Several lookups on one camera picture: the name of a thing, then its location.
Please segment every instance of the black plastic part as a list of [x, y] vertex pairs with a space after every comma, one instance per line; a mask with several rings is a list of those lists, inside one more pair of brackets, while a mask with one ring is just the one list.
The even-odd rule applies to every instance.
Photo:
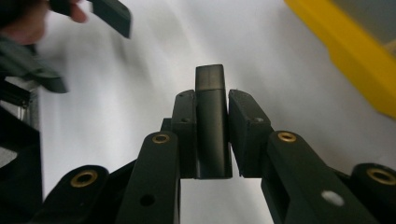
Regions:
[[92, 11], [100, 19], [125, 37], [129, 37], [132, 23], [131, 13], [118, 0], [90, 0]]
[[221, 64], [196, 68], [196, 116], [199, 179], [233, 176], [228, 145], [224, 69]]
[[31, 222], [85, 223], [107, 178], [107, 169], [95, 165], [81, 166], [69, 172], [52, 190]]
[[285, 223], [290, 197], [266, 153], [262, 153], [262, 192], [274, 223]]
[[16, 106], [28, 106], [30, 92], [0, 79], [0, 100]]
[[161, 124], [161, 132], [163, 131], [172, 131], [172, 119], [163, 119], [163, 123]]
[[135, 161], [132, 161], [109, 175], [105, 188], [86, 223], [114, 223], [134, 165]]
[[179, 139], [180, 178], [197, 177], [197, 119], [195, 92], [183, 91], [176, 96], [172, 114], [172, 132]]
[[262, 177], [261, 151], [274, 130], [256, 101], [243, 91], [229, 93], [230, 142], [243, 177]]
[[52, 11], [65, 16], [71, 16], [72, 14], [69, 0], [49, 0], [49, 7]]
[[23, 223], [42, 204], [39, 132], [0, 106], [0, 147], [18, 153], [0, 168], [0, 223]]
[[34, 48], [25, 48], [0, 35], [1, 76], [30, 78], [49, 91], [65, 93], [66, 87], [56, 71], [35, 54]]
[[275, 173], [290, 197], [284, 217], [274, 213], [273, 207], [280, 200], [271, 201], [283, 191], [266, 188], [273, 177], [262, 180], [262, 188], [274, 221], [285, 223], [377, 223], [375, 218], [358, 201], [352, 192], [326, 166], [305, 140], [295, 134], [296, 140], [281, 140], [274, 132], [270, 135], [267, 148], [268, 158], [273, 163]]
[[115, 223], [179, 223], [179, 160], [174, 133], [145, 138]]
[[396, 172], [386, 166], [364, 163], [355, 166], [350, 187], [381, 223], [395, 223]]
[[345, 186], [347, 186], [349, 189], [351, 189], [350, 188], [350, 176], [349, 175], [346, 175], [346, 174], [344, 174], [344, 173], [342, 173], [340, 171], [337, 171], [337, 170], [333, 169], [332, 167], [329, 167], [329, 169], [331, 169], [334, 172], [334, 174], [337, 175], [338, 179], [340, 179], [341, 182], [343, 182], [343, 184]]

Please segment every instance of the yellow object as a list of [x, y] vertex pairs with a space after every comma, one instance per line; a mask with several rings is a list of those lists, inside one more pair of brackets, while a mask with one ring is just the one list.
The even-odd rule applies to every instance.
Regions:
[[396, 58], [390, 53], [394, 44], [381, 46], [331, 0], [285, 2], [323, 41], [333, 63], [370, 104], [396, 119]]

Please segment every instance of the black rectangular object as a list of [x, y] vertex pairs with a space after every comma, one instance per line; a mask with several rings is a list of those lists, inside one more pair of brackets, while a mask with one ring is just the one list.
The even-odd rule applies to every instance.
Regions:
[[274, 130], [251, 95], [238, 90], [229, 93], [230, 142], [243, 177], [262, 177], [260, 157]]
[[90, 0], [92, 12], [124, 37], [129, 37], [132, 23], [131, 13], [118, 0]]
[[224, 69], [221, 64], [196, 68], [199, 179], [233, 176], [228, 146]]
[[183, 91], [176, 96], [171, 130], [178, 137], [180, 178], [197, 177], [197, 119], [195, 92]]

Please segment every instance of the white hole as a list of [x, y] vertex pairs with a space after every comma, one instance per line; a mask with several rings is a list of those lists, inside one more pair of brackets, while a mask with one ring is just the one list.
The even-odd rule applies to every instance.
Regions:
[[323, 190], [321, 196], [326, 200], [328, 203], [331, 203], [335, 206], [343, 206], [344, 199], [337, 193], [331, 190]]

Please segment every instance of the white backdrop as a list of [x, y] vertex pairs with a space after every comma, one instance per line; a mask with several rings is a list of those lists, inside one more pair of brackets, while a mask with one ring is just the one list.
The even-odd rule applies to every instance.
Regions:
[[[276, 130], [304, 137], [331, 167], [396, 169], [396, 121], [371, 108], [281, 0], [121, 2], [134, 15], [131, 39], [91, 13], [86, 24], [49, 15], [39, 51], [69, 93], [40, 91], [46, 194], [81, 165], [113, 172], [136, 159], [176, 94], [194, 88], [195, 67], [213, 63], [228, 89], [250, 93]], [[182, 181], [181, 223], [272, 222], [260, 180], [233, 165], [231, 180]]]

